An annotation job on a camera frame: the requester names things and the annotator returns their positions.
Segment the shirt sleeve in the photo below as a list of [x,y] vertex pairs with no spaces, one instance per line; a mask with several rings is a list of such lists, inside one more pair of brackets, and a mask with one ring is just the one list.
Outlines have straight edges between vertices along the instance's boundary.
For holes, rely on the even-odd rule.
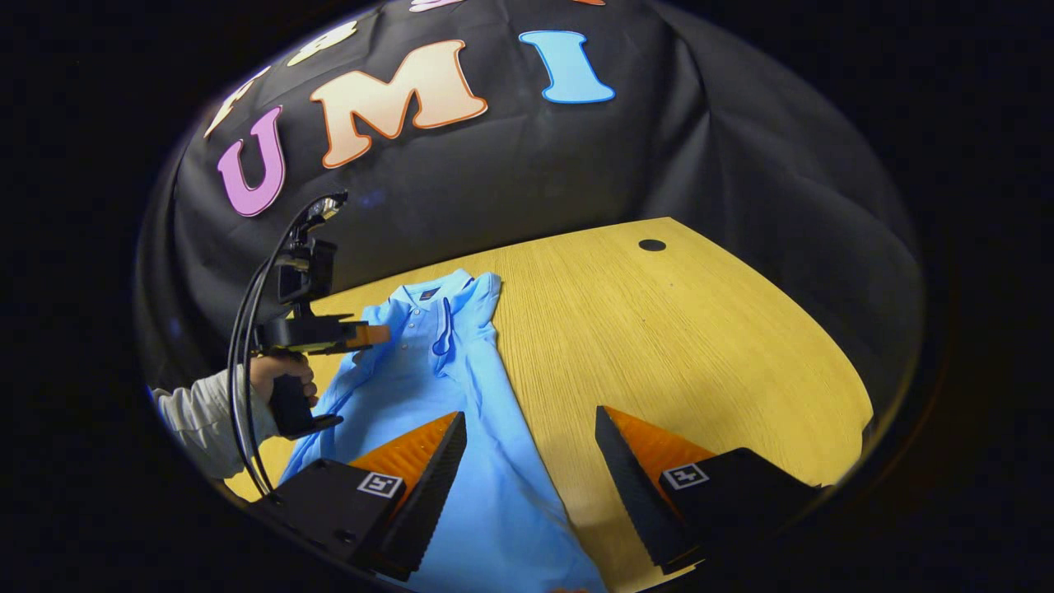
[[[241,365],[237,368],[240,379]],[[257,444],[278,434],[274,417],[267,404],[250,387],[253,426]],[[245,401],[241,381],[235,382],[236,401]],[[227,371],[195,381],[191,388],[178,388],[172,393],[152,391],[154,402],[175,439],[208,477],[228,479],[245,469],[238,455],[231,427],[231,409],[227,397]],[[243,421],[245,415],[239,415]]]

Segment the light blue polo shirt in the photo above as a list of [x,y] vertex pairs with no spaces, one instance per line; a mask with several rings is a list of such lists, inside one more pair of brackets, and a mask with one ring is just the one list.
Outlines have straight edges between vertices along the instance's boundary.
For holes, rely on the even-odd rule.
[[348,463],[464,411],[468,444],[432,541],[405,587],[421,593],[605,591],[534,449],[491,323],[501,278],[450,275],[399,286],[362,321],[391,341],[349,354],[315,415],[344,422],[300,439],[281,481],[318,458]]

